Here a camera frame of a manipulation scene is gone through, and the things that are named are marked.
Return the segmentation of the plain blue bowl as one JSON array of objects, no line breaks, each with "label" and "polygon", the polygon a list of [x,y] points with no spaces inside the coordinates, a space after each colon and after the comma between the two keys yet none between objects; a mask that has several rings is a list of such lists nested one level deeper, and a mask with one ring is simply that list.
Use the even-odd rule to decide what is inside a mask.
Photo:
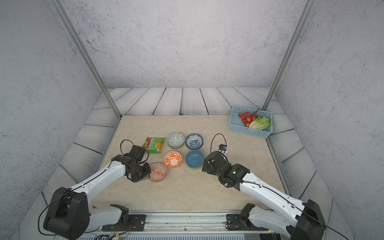
[{"label": "plain blue bowl", "polygon": [[204,154],[199,150],[192,150],[186,156],[186,164],[193,167],[203,166],[204,160]]}]

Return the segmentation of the red patterned bowl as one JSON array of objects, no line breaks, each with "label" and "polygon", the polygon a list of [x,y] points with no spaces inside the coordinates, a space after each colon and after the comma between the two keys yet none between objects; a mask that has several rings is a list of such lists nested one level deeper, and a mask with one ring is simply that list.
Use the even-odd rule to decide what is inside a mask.
[{"label": "red patterned bowl", "polygon": [[168,174],[168,168],[163,163],[153,163],[150,168],[151,173],[149,174],[149,180],[151,182],[161,182],[166,178]]}]

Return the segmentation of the blue floral bowl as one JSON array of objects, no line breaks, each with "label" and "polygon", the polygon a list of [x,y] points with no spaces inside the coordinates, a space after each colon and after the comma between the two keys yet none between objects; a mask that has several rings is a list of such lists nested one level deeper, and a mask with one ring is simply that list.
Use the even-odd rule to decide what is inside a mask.
[{"label": "blue floral bowl", "polygon": [[191,150],[198,150],[204,144],[204,139],[199,134],[190,134],[185,140],[186,146]]}]

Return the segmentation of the orange floral bowl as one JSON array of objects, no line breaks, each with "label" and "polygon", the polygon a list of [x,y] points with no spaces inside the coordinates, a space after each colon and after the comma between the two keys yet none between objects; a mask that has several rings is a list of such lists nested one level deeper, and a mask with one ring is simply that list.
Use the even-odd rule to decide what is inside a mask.
[{"label": "orange floral bowl", "polygon": [[183,157],[177,151],[168,152],[163,159],[163,163],[168,168],[176,168],[182,163]]}]

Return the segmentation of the green patterned bowl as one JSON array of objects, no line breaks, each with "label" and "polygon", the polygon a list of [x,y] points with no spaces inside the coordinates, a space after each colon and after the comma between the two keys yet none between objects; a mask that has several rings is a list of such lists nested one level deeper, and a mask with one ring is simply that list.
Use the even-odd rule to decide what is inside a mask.
[{"label": "green patterned bowl", "polygon": [[185,143],[185,137],[183,134],[174,132],[167,137],[167,144],[172,149],[179,149]]}]

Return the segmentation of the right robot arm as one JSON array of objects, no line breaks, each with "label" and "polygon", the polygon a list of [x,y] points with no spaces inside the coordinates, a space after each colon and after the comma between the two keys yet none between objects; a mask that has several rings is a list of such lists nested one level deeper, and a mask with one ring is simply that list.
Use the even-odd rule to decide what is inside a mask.
[{"label": "right robot arm", "polygon": [[241,224],[272,230],[291,240],[321,240],[326,231],[326,223],[320,206],[308,200],[303,202],[291,197],[262,181],[249,169],[240,164],[232,165],[220,151],[205,157],[203,172],[218,177],[226,188],[235,188],[246,193],[271,208],[263,210],[247,204],[240,217]]}]

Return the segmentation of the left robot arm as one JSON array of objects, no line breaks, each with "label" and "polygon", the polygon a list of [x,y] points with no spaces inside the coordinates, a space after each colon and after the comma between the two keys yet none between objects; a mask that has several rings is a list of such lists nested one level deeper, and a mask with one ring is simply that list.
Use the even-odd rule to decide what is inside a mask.
[{"label": "left robot arm", "polygon": [[68,240],[76,240],[98,228],[115,232],[130,231],[135,221],[130,218],[128,208],[112,204],[111,209],[91,212],[89,204],[122,177],[127,177],[133,183],[148,178],[151,173],[148,158],[147,150],[133,145],[129,153],[113,157],[107,166],[88,179],[70,188],[60,187],[43,210],[46,216],[43,223],[38,223],[38,230],[44,229],[48,236],[58,235]]}]

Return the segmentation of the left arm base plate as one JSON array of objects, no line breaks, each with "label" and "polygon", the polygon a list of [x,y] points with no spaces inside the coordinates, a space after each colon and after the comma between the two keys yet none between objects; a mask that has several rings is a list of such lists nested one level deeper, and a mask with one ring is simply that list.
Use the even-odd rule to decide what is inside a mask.
[{"label": "left arm base plate", "polygon": [[142,232],[145,226],[146,215],[125,214],[113,225],[105,225],[102,232]]}]

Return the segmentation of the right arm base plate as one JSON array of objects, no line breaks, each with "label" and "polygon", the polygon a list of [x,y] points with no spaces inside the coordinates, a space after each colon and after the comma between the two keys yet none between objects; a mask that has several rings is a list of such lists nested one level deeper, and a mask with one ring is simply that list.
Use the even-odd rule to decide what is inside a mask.
[{"label": "right arm base plate", "polygon": [[247,217],[241,214],[227,214],[226,220],[228,231],[267,231],[266,228],[254,226]]}]

